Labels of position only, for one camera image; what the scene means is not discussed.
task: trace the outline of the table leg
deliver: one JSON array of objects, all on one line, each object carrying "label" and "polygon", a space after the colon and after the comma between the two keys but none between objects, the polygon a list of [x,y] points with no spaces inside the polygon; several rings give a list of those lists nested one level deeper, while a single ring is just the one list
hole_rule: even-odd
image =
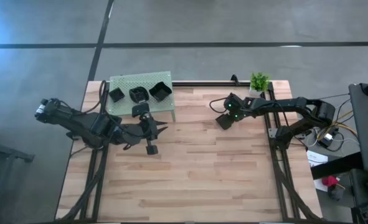
[{"label": "table leg", "polygon": [[172,117],[172,121],[176,122],[176,110],[175,109],[171,111],[171,117]]},{"label": "table leg", "polygon": [[314,180],[316,180],[329,175],[347,172],[351,169],[364,169],[360,152],[314,166],[311,168],[311,172]]}]

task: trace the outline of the wooden tabletop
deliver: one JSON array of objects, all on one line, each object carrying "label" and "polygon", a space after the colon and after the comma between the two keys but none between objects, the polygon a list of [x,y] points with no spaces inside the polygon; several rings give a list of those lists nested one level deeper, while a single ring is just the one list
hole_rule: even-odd
[{"label": "wooden tabletop", "polygon": [[[292,97],[288,81],[272,82],[278,100]],[[83,110],[98,101],[99,85],[88,83]],[[209,108],[211,100],[230,92],[248,96],[246,87],[174,87],[177,121],[173,123],[168,112],[153,114],[156,120],[169,122],[154,141],[159,154],[148,156],[146,141],[127,151],[110,145],[98,221],[281,221],[263,116],[243,119],[224,131],[215,121],[219,114]],[[223,110],[222,102],[214,107]],[[286,115],[290,123],[297,120],[295,113]],[[124,123],[139,122],[130,116],[122,118]],[[83,142],[77,141],[72,152],[82,147]],[[304,147],[291,146],[288,156],[295,189],[321,217]],[[89,161],[90,149],[70,159],[57,218],[83,192]]]}]

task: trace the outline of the white pot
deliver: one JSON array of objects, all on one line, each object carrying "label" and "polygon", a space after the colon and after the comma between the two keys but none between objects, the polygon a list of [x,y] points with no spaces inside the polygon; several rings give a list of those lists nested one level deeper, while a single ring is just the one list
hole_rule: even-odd
[{"label": "white pot", "polygon": [[250,97],[258,98],[260,97],[261,93],[262,91],[252,90],[252,86],[250,86],[250,89],[249,89]]}]

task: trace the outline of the green pegboard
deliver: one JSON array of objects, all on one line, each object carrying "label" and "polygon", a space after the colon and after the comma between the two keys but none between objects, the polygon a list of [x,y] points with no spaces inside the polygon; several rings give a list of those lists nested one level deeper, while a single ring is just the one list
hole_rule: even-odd
[{"label": "green pegboard", "polygon": [[[108,103],[106,109],[109,114],[112,115],[131,115],[131,109],[137,105],[131,100],[128,91],[137,86],[144,87],[148,93],[158,82],[164,82],[172,90],[172,81],[170,72],[153,72],[153,73],[142,73],[136,75],[120,75],[110,77],[110,91],[120,88],[125,94],[125,97],[116,103],[114,103],[110,97],[108,97]],[[158,102],[149,94],[150,112],[161,112],[161,111],[174,111],[174,92],[168,95],[164,100]]]}]

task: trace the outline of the concrete floor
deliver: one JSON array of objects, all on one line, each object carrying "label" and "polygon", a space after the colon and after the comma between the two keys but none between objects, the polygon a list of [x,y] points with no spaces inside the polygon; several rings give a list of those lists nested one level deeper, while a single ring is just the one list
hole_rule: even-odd
[{"label": "concrete floor", "polygon": [[[0,1],[0,44],[95,44],[107,3]],[[105,37],[108,43],[307,41],[368,41],[368,0],[116,0]],[[94,52],[0,49],[0,142],[35,154],[32,164],[14,164],[0,223],[53,219],[72,142],[66,130],[36,121],[34,113],[42,98],[81,106]],[[246,80],[263,71],[289,80],[293,96],[319,98],[368,83],[368,47],[103,49],[95,80],[164,70],[174,80],[231,74]],[[339,105],[347,98],[327,101]],[[343,153],[357,150],[348,144]],[[348,208],[323,195],[320,201],[328,220],[351,221]]]}]

